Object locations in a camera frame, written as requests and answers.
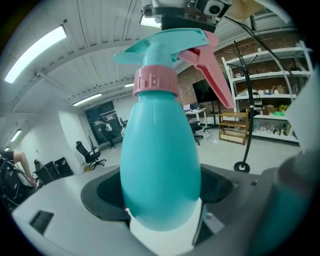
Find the camera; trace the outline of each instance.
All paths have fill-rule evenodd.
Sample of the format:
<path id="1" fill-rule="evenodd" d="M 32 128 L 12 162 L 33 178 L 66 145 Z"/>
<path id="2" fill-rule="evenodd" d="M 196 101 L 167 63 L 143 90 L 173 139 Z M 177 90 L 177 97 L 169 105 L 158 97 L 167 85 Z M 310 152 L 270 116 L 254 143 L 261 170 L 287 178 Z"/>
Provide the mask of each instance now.
<path id="1" fill-rule="evenodd" d="M 200 12 L 218 18 L 222 18 L 230 6 L 229 0 L 197 0 L 195 4 L 195 8 Z"/>

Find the white wall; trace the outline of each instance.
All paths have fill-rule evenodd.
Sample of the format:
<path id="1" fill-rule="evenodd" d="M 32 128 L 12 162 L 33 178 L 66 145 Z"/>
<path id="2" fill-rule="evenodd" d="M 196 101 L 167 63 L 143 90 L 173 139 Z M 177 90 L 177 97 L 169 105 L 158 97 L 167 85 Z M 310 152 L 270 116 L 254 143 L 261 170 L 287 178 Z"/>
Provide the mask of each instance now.
<path id="1" fill-rule="evenodd" d="M 35 159 L 45 165 L 62 157 L 75 174 L 83 172 L 66 140 L 59 113 L 54 108 L 48 108 L 29 120 L 28 126 L 22 128 L 21 135 L 10 148 L 25 153 L 31 172 L 35 171 Z"/>
<path id="2" fill-rule="evenodd" d="M 80 110 L 79 113 L 78 113 L 78 117 L 79 117 L 79 121 L 80 121 L 81 127 L 83 129 L 85 137 L 87 138 L 88 143 L 90 144 L 90 141 L 89 141 L 89 136 L 90 136 L 90 138 L 91 138 L 91 140 L 93 142 L 93 145 L 98 147 L 99 144 L 98 144 L 98 142 L 97 142 L 97 140 L 96 140 L 96 138 L 94 136 L 94 133 L 92 132 L 92 129 L 91 129 L 89 121 L 88 121 L 88 118 L 86 116 L 86 113 L 83 110 Z"/>
<path id="3" fill-rule="evenodd" d="M 58 115 L 70 151 L 74 154 L 79 164 L 82 165 L 83 169 L 83 165 L 86 164 L 86 161 L 84 156 L 76 149 L 76 142 L 81 141 L 84 148 L 88 151 L 91 150 L 91 146 L 80 123 L 78 112 L 75 110 L 76 109 L 59 110 Z"/>
<path id="4" fill-rule="evenodd" d="M 122 118 L 123 121 L 128 120 L 131 109 L 137 102 L 138 99 L 132 95 L 114 99 L 113 105 L 118 118 Z"/>

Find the cardboard box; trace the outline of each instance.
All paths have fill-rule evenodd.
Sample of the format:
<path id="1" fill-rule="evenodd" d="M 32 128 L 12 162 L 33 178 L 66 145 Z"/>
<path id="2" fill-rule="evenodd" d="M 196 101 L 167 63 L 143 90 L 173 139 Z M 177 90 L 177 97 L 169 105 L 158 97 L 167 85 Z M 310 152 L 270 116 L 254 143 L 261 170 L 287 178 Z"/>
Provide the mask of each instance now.
<path id="1" fill-rule="evenodd" d="M 271 107 L 271 106 L 267 106 L 266 107 L 266 111 L 268 112 L 268 114 L 269 113 L 274 113 L 274 112 L 277 112 L 277 111 L 279 111 L 279 108 L 278 107 Z"/>

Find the pink bottle cap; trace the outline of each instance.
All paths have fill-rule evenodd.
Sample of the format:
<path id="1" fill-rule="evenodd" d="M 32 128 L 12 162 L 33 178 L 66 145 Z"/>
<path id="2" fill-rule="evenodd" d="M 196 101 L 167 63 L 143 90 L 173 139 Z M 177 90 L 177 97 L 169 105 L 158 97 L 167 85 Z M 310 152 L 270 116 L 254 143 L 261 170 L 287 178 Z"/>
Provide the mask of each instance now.
<path id="1" fill-rule="evenodd" d="M 145 91 L 167 91 L 178 96 L 176 71 L 163 65 L 148 65 L 138 69 L 134 76 L 133 96 Z"/>

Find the spray nozzle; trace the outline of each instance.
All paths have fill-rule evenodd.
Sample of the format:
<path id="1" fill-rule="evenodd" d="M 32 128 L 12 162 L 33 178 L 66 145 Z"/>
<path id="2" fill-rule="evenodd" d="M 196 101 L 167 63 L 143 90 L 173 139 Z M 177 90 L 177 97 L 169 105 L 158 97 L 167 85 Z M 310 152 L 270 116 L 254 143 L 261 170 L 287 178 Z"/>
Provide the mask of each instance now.
<path id="1" fill-rule="evenodd" d="M 163 30 L 134 43 L 124 52 L 114 55 L 119 64 L 166 66 L 172 68 L 179 59 L 200 70 L 226 108 L 234 102 L 226 79 L 214 55 L 219 39 L 213 33 L 198 28 Z"/>

